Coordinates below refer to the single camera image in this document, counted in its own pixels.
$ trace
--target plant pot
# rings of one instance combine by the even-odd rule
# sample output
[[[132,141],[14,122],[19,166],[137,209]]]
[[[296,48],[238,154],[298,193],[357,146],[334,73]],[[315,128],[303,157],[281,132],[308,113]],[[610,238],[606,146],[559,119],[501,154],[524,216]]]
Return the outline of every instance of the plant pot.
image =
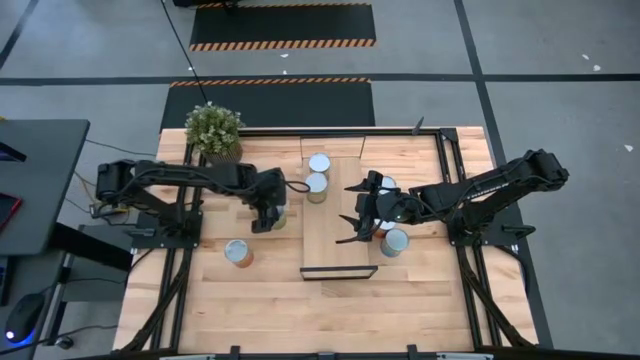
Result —
[[[204,157],[206,157],[207,161],[212,165],[222,163],[239,163],[242,159],[242,153],[242,145],[237,143],[236,146],[226,154],[204,154]]]

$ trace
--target wooden table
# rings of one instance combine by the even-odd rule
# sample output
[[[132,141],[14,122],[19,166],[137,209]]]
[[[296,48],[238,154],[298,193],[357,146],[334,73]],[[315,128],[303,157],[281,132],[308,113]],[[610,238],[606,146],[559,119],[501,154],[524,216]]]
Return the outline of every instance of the wooden table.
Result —
[[[457,131],[467,175],[491,169],[483,129]],[[242,145],[243,162],[259,171],[281,167],[288,180],[304,180],[305,158],[325,152],[358,158],[362,177],[375,169],[404,190],[443,181],[435,140],[428,136],[251,137]],[[180,164],[184,151],[184,130],[164,130],[158,160]],[[452,159],[451,149],[447,152]],[[152,191],[175,201],[176,188]],[[208,191],[203,200],[202,240],[191,265],[180,353],[228,353],[232,345],[243,353],[405,352],[407,344],[417,344],[419,351],[472,350],[460,270],[442,223],[401,225],[411,243],[397,258],[383,256],[377,241],[368,244],[370,263],[379,265],[369,280],[303,281],[303,194],[288,192],[287,225],[264,234],[251,233],[253,214],[239,200]],[[225,244],[235,238],[247,239],[255,252],[249,268],[239,269],[224,257]],[[496,303],[536,342],[518,263],[493,248],[484,254]],[[156,250],[131,274],[114,348],[125,345],[155,307],[164,259],[165,250]],[[476,303],[489,344],[483,307]],[[170,309],[165,317],[165,346],[172,314]]]

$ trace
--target gray floor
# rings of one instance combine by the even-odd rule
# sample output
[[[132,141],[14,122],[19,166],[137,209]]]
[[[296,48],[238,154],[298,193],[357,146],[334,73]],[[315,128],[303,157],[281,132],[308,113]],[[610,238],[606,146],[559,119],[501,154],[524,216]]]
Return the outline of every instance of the gray floor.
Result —
[[[0,46],[27,3],[0,1]],[[371,3],[378,37],[372,49],[195,53],[192,59],[202,75],[471,72],[452,0]],[[464,4],[487,74],[640,72],[637,1]],[[187,40],[194,11],[168,6]],[[279,56],[284,53],[289,57]],[[0,69],[0,78],[189,74],[156,0],[41,0]],[[424,125],[485,125],[473,83],[374,82],[372,89],[378,125],[413,125],[421,116]],[[640,245],[634,236],[640,230],[634,216],[640,200],[640,83],[490,83],[488,89],[507,157],[544,148],[571,172],[561,191],[520,202],[525,222],[538,228],[530,244],[554,345],[640,354]],[[0,115],[86,118],[90,139],[152,153],[167,91],[166,85],[0,86]],[[625,145],[636,149],[629,152]],[[95,180],[99,163],[122,157],[131,158],[87,144],[78,171]],[[75,180],[68,197],[89,203]],[[60,220],[92,223],[68,204]],[[119,307],[74,305],[63,327],[115,324]],[[78,346],[67,352],[44,349],[37,357],[106,353],[113,332],[92,331],[76,340]]]

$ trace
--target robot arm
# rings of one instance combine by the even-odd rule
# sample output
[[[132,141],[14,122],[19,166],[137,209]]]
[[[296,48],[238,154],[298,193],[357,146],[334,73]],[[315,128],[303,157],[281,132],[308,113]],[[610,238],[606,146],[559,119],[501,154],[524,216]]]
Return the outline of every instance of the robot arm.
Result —
[[[217,164],[212,167],[182,166],[129,160],[102,164],[98,168],[96,197],[105,204],[118,203],[157,217],[169,229],[180,230],[181,206],[167,204],[145,190],[152,185],[205,188],[216,194],[237,196],[255,209],[254,233],[267,232],[279,219],[277,206],[286,204],[284,174],[280,168],[257,172],[250,164]]]
[[[558,190],[568,177],[555,155],[544,150],[529,150],[521,158],[455,184],[424,185],[410,188],[409,193],[394,188],[379,195],[384,189],[383,176],[370,171],[361,184],[345,189],[367,194],[358,195],[355,210],[359,219],[341,215],[354,226],[357,236],[339,242],[371,241],[374,219],[411,225],[440,220],[468,234],[477,233],[500,210],[531,192]],[[482,201],[471,202],[490,193]]]

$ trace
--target hazard stripe tape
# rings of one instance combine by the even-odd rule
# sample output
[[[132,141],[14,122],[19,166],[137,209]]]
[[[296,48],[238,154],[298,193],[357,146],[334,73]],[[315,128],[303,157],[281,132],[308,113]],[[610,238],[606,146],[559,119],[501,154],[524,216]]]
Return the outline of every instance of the hazard stripe tape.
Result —
[[[368,3],[323,3],[323,4],[276,4],[276,5],[238,5],[239,8],[274,8],[274,7],[312,7],[312,6],[362,6]],[[198,5],[198,9],[221,8],[222,3]]]
[[[369,78],[280,78],[280,79],[244,79],[244,80],[202,80],[174,81],[169,87],[175,86],[217,86],[217,85],[267,85],[267,84],[303,84],[303,83],[363,83],[370,82]]]
[[[244,41],[223,43],[191,44],[191,51],[232,51],[232,50],[272,50],[272,49],[326,49],[346,47],[372,47],[375,39],[329,39],[329,40],[275,40]]]

